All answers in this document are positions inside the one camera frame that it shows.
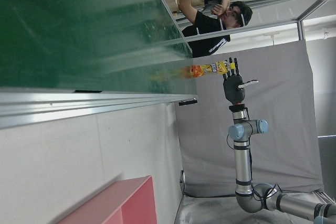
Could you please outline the right dexterous robot hand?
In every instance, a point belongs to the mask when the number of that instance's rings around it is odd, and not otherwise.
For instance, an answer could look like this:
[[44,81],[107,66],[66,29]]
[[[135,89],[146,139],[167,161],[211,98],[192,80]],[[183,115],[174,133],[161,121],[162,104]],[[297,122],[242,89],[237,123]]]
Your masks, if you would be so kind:
[[245,87],[251,84],[256,84],[258,80],[250,80],[243,82],[242,76],[239,73],[238,61],[237,58],[232,60],[232,57],[229,57],[230,68],[227,73],[223,74],[223,87],[225,92],[225,98],[231,104],[239,104],[245,98]]

